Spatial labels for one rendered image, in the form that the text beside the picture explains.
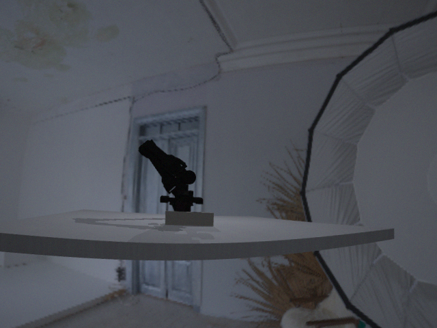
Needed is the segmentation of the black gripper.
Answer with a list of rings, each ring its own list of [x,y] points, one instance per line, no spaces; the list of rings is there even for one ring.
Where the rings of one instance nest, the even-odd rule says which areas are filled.
[[[188,188],[188,184],[176,184],[175,185],[175,192],[177,191],[177,189],[181,188],[180,190],[184,190],[185,188]],[[177,202],[177,198],[175,197],[169,197],[169,196],[165,196],[162,195],[160,197],[160,203],[168,203],[172,205],[172,208],[174,211],[177,211],[177,206],[176,206],[176,202]],[[185,211],[184,212],[188,212],[190,207],[193,206],[193,202],[196,204],[203,204],[203,199],[200,197],[194,197],[193,199],[189,199],[188,202],[186,202],[186,206],[185,206]]]

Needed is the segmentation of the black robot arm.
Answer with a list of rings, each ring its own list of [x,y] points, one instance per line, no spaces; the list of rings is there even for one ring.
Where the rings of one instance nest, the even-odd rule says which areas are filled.
[[[194,172],[185,170],[187,166],[184,161],[163,152],[153,140],[147,140],[139,146],[138,151],[151,160],[152,165],[161,175],[163,186],[168,194],[172,193],[178,202],[188,202],[189,199],[193,199],[193,191],[188,191],[188,188],[180,190],[181,188],[178,187],[176,192],[174,188],[175,185],[191,185],[196,180]]]

